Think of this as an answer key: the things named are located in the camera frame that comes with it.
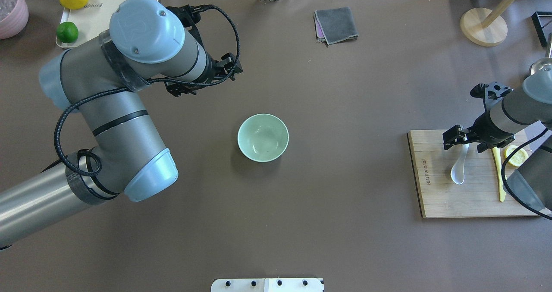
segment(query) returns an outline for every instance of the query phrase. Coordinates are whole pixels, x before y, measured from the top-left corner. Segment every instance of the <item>green bowl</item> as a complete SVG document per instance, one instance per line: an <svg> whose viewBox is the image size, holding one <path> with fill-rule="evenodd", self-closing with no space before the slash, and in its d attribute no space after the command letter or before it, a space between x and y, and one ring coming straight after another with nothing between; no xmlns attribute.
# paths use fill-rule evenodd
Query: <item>green bowl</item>
<svg viewBox="0 0 552 292"><path fill-rule="evenodd" d="M288 128L281 119L270 114L253 115L238 130L238 146L243 155L260 163L280 157L288 141Z"/></svg>

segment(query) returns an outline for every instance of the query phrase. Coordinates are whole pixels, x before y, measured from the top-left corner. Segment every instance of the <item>gray cloth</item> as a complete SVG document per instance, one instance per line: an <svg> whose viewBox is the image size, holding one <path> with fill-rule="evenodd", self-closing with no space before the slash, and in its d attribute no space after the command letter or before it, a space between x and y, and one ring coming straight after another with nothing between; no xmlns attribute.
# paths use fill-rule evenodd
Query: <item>gray cloth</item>
<svg viewBox="0 0 552 292"><path fill-rule="evenodd" d="M354 24L353 13L349 7L339 9L320 9L314 12L315 25L320 25L323 39L332 45L348 39L356 40L357 26Z"/></svg>

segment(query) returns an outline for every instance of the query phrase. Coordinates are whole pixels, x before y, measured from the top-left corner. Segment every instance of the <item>green lime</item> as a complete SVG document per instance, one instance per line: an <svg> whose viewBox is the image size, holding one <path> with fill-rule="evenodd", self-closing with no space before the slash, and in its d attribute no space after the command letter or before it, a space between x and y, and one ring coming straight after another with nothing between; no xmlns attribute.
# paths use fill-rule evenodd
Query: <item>green lime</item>
<svg viewBox="0 0 552 292"><path fill-rule="evenodd" d="M77 26L71 21L62 22L57 26L56 35L63 43L73 43L78 38Z"/></svg>

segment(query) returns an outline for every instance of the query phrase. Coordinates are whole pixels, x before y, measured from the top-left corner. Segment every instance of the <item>brown table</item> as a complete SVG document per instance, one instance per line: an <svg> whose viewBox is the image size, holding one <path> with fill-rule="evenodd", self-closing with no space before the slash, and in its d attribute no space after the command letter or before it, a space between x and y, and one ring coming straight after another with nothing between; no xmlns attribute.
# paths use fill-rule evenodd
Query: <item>brown table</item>
<svg viewBox="0 0 552 292"><path fill-rule="evenodd" d="M61 49L57 0L26 0L29 24L0 41L0 190L56 159L61 111L38 71ZM0 291L209 291L215 278L317 276L327 291L549 291L552 223L534 217L424 220L406 132L470 125L479 82L517 87L542 57L530 15L550 0L517 0L507 40L479 47L459 19L498 0L161 0L214 3L240 32L235 82L174 98L141 92L180 171L135 204L125 196L0 253ZM315 41L316 9L350 6L360 37ZM199 29L214 57L235 50L216 12ZM255 113L280 117L287 151L247 160L236 144ZM79 115L69 153L94 145Z"/></svg>

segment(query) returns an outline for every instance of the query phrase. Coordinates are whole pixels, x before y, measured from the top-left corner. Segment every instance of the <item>pink bowl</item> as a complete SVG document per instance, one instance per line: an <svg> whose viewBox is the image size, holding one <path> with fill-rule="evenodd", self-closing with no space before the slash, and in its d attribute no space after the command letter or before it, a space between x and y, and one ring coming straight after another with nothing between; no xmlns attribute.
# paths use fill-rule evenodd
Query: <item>pink bowl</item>
<svg viewBox="0 0 552 292"><path fill-rule="evenodd" d="M13 11L0 21L0 40L21 32L29 20L29 10L25 0L17 0Z"/></svg>

